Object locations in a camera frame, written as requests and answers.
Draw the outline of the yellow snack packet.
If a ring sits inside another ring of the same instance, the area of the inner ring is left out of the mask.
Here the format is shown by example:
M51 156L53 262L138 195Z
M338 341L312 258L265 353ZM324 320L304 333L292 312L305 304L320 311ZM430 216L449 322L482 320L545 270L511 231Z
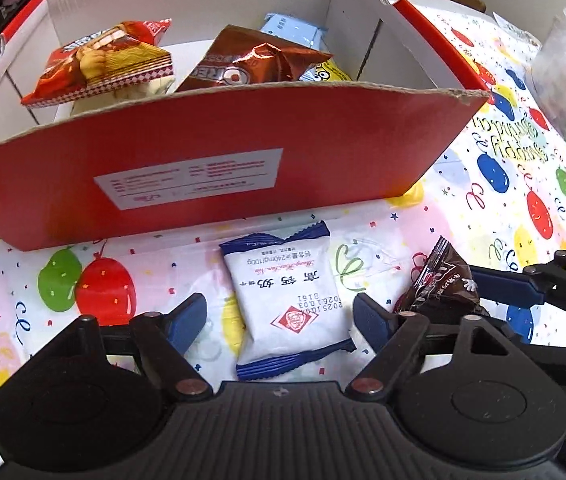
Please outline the yellow snack packet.
M309 67L300 77L299 81L304 82L330 82L330 81L351 81L350 76L341 70L330 58L322 63Z

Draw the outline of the red cake snack packet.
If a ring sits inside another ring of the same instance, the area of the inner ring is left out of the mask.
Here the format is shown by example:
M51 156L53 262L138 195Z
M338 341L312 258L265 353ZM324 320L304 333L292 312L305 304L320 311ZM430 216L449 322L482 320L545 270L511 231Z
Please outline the red cake snack packet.
M123 21L54 50L21 104L47 107L171 76L171 54L159 47L171 23Z

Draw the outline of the balloon pattern tablecloth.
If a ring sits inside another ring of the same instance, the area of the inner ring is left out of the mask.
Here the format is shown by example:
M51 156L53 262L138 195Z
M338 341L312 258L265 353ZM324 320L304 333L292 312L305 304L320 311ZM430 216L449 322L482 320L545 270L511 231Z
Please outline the balloon pattern tablecloth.
M517 271L566 250L566 143L534 102L524 74L535 48L490 18L429 6L425 16L494 92L457 139L405 194L351 206L20 252L0 240L0 385L78 312L40 298L49 262L74 272L96 258L131 278L139 311L167 312L192 292L208 302L206 325L187 353L213 385L234 375L244 335L220 254L225 240L326 222L345 302L356 292L392 306L445 237L467 262Z

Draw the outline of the brown oreo snack packet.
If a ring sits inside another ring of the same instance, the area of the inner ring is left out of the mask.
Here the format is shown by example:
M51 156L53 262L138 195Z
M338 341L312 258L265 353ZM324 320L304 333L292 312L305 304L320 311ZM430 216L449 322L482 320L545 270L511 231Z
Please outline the brown oreo snack packet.
M236 25L225 26L177 92L297 81L327 52Z

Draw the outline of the red white cardboard box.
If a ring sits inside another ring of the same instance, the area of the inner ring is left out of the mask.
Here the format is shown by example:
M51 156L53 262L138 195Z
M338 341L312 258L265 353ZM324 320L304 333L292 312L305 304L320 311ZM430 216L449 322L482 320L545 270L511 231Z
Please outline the red white cardboard box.
M321 26L344 82L178 91L69 116L21 96L52 49L169 18L187 76L227 25ZM0 240L20 250L397 196L487 101L410 0L30 0L0 54Z

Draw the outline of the light blue snack packet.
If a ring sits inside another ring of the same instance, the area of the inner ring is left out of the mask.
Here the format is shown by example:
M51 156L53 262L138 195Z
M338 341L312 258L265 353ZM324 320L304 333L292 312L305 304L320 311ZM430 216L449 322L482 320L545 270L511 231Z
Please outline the light blue snack packet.
M323 41L326 30L292 15L268 13L260 31L302 47L327 51Z

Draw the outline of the cream snack packet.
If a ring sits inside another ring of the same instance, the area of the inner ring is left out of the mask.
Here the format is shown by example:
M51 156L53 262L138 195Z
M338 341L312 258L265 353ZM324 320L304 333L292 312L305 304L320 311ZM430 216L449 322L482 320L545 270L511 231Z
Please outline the cream snack packet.
M126 101L162 96L168 92L174 82L175 77L164 76L142 82L141 84L134 84L133 86L102 93L98 96L90 96L89 98L74 102L70 115L79 115L89 112L90 110L99 110L100 108L113 106Z

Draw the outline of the dark brown candy packet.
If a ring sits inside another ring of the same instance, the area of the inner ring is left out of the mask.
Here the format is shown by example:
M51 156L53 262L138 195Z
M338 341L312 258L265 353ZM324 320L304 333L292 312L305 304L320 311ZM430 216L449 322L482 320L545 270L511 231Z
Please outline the dark brown candy packet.
M490 316L480 305L470 266L442 236L394 311L414 312L433 324L451 325L470 314Z

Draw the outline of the white blue milk packet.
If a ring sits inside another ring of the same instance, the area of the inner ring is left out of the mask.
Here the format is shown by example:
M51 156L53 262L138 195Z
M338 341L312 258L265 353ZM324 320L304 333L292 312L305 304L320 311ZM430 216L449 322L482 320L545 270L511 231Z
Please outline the white blue milk packet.
M242 382L356 350L330 267L330 236L319 221L288 237L253 233L220 245L245 325L235 365Z

